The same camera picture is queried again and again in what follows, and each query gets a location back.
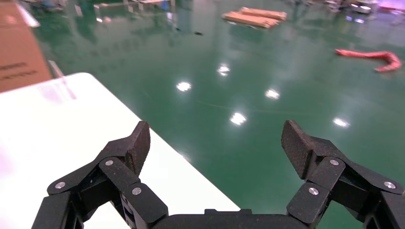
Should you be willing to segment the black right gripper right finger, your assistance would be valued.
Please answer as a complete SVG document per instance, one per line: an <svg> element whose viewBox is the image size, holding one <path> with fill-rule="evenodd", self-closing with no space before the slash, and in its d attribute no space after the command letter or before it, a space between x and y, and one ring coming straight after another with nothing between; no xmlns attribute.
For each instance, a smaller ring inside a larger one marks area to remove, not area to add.
<svg viewBox="0 0 405 229"><path fill-rule="evenodd" d="M405 189L347 158L331 141L306 134L294 120L283 125L281 145L304 184L287 214L314 229L331 202L344 206L365 229L405 226Z"/></svg>

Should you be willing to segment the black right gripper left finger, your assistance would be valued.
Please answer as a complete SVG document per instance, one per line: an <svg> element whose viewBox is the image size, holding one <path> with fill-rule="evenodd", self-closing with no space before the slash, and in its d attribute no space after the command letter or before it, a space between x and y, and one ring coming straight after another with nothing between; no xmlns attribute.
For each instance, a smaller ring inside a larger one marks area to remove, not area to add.
<svg viewBox="0 0 405 229"><path fill-rule="evenodd" d="M150 229L168 216L168 207L140 180L150 149L149 125L113 140L90 163L54 181L42 200L34 229L82 229L105 203L132 229Z"/></svg>

